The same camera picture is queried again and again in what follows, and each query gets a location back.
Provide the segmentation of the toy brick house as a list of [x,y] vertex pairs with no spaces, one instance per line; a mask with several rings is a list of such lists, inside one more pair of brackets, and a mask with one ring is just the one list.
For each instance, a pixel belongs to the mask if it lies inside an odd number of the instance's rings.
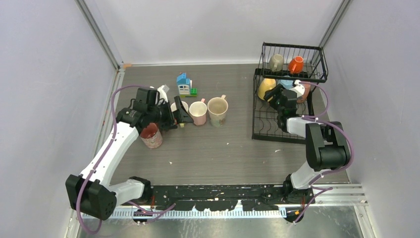
[[197,97],[198,90],[193,88],[192,80],[186,73],[180,73],[176,78],[176,84],[180,97]]

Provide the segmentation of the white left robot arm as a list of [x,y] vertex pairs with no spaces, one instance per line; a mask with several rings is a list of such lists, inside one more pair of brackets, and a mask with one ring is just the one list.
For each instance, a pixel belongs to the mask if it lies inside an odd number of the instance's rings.
[[110,185],[110,180],[128,148],[151,123],[171,130],[180,123],[193,122],[180,96],[174,97],[176,110],[171,110],[167,92],[166,85],[138,87],[128,107],[112,112],[113,128],[104,145],[80,175],[70,175],[65,182],[71,208],[78,214],[105,221],[121,204],[135,200],[147,205],[151,201],[149,180],[130,177],[115,185]]

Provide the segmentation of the pink faceted mug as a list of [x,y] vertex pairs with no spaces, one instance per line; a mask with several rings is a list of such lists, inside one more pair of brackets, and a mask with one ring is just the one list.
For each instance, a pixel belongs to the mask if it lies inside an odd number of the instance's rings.
[[200,101],[193,102],[189,106],[189,113],[196,126],[204,125],[207,121],[208,107],[205,104],[205,101],[205,98],[202,98]]

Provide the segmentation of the aluminium slotted rail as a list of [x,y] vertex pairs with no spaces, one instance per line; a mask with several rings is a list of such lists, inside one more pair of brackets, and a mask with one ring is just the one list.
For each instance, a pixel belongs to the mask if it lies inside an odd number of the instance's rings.
[[[146,215],[143,212],[138,212],[137,208],[133,206],[117,208],[110,219],[152,219],[157,217],[157,214]],[[206,208],[204,211],[199,211],[193,208],[191,211],[168,211],[163,214],[161,219],[234,219],[234,218],[286,218],[287,213],[284,207],[279,207],[274,210],[257,211],[251,209],[246,211],[243,207],[235,207],[233,210],[211,211]]]

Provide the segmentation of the salmon pink mug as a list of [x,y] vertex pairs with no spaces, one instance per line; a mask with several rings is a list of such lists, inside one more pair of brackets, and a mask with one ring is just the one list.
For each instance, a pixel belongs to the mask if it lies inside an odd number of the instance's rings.
[[304,101],[306,101],[307,97],[308,97],[308,95],[311,91],[311,85],[310,84],[302,84],[302,86],[304,86],[305,91],[304,91],[303,95],[297,99],[297,103],[303,103]]

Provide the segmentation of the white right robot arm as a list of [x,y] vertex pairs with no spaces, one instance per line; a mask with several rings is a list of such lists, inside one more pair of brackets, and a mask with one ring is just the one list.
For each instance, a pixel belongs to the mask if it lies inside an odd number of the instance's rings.
[[305,139],[306,161],[283,182],[283,198],[292,204],[324,175],[348,168],[354,155],[352,143],[340,122],[320,121],[318,116],[297,114],[297,99],[305,90],[305,84],[297,80],[291,89],[279,84],[263,94],[263,100],[277,111],[278,127]]

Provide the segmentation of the tall cream dragon mug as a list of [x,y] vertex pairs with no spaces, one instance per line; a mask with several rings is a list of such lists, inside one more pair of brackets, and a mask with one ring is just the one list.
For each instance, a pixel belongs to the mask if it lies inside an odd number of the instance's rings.
[[208,113],[210,116],[210,123],[214,127],[221,127],[226,121],[226,114],[228,110],[228,102],[226,95],[211,98],[207,104]]

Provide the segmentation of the light blue mug in rack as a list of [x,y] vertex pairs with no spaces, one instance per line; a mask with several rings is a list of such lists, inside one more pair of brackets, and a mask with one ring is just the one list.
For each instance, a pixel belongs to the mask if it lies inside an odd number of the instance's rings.
[[290,77],[289,75],[286,75],[285,77],[287,79],[280,79],[278,84],[282,85],[287,90],[294,88],[294,80],[288,79]]

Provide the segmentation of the beige mug shelf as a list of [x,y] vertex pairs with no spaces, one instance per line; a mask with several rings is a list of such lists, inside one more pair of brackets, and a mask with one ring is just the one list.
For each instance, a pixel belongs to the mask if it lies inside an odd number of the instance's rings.
[[284,57],[280,54],[274,54],[268,62],[268,67],[272,72],[279,72],[283,70]]

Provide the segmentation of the pink patterned mug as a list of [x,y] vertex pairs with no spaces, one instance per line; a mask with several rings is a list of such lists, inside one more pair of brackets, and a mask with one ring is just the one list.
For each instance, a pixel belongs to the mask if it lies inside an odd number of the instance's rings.
[[162,135],[156,123],[150,123],[140,133],[140,138],[144,144],[151,149],[156,149],[162,144]]

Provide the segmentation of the pale yellow faceted mug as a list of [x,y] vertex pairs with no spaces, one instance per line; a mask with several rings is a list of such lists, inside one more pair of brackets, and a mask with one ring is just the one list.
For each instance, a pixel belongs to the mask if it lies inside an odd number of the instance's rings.
[[[182,106],[183,106],[183,108],[186,110],[186,112],[188,113],[188,111],[189,111],[189,106],[188,106],[188,104],[185,102],[185,101],[181,101],[181,103],[182,103]],[[171,106],[170,106],[170,108],[171,108],[171,111],[172,112],[174,112],[174,111],[176,111],[177,110],[177,107],[176,107],[176,103],[174,102],[174,103],[172,103],[171,104]],[[184,123],[181,123],[180,124],[180,127],[181,128],[183,128],[185,126],[185,124]]]

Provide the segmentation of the orange mug shelf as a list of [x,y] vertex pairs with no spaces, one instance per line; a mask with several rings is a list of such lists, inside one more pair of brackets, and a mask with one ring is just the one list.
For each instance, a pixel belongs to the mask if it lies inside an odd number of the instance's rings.
[[288,70],[291,74],[298,74],[302,72],[304,67],[304,59],[301,56],[294,57],[288,65]]

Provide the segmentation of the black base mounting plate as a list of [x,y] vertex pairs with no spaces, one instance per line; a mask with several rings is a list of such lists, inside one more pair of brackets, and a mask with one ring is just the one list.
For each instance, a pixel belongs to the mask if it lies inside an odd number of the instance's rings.
[[310,202],[313,190],[296,190],[275,184],[239,185],[154,185],[138,205],[153,205],[157,210],[174,205],[175,211],[231,211],[241,205],[243,211],[271,211],[280,205],[302,207]]

